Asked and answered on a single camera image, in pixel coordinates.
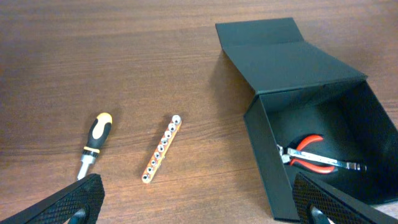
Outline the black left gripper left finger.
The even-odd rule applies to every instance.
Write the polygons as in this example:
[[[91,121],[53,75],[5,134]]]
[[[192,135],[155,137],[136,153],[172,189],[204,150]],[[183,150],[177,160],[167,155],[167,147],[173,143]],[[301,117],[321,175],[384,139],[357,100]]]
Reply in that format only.
[[[99,174],[90,174],[1,223],[96,223],[104,201]]]

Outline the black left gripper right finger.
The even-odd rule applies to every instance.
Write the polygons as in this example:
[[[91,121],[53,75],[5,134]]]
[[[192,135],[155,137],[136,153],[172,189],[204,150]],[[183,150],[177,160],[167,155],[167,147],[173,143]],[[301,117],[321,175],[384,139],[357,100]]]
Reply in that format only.
[[[397,223],[397,219],[310,176],[299,173],[292,190],[300,223]]]

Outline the red handled cutting pliers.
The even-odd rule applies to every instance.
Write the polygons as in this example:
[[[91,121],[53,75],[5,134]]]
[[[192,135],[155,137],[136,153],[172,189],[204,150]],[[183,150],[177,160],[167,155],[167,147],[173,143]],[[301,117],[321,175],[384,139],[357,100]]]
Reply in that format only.
[[[331,174],[332,172],[335,172],[335,159],[303,151],[309,144],[322,140],[323,137],[321,135],[311,134],[303,138],[296,148],[282,147],[278,144],[277,148],[282,159],[282,163],[290,166],[302,166],[317,174]]]

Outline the yellow black screwdriver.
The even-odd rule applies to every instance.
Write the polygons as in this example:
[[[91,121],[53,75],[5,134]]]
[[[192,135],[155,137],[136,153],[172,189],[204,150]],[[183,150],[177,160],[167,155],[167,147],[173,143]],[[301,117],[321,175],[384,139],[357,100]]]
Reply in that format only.
[[[100,149],[110,133],[113,118],[109,113],[100,113],[94,120],[88,132],[88,138],[81,152],[81,167],[77,180],[84,178],[91,165],[100,154]]]

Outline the orange socket bit holder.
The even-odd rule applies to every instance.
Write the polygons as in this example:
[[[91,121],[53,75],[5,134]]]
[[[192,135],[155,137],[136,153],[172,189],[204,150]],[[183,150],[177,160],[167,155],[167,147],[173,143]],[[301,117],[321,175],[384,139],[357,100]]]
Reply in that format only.
[[[180,127],[182,124],[182,119],[178,114],[172,116],[170,123],[167,126],[167,129],[163,133],[159,144],[157,145],[154,153],[152,154],[149,163],[147,164],[142,176],[141,180],[145,184],[151,183],[154,178],[156,172],[159,170],[159,167],[162,164],[162,161],[165,159],[166,153],[169,150],[169,147],[176,137]]]

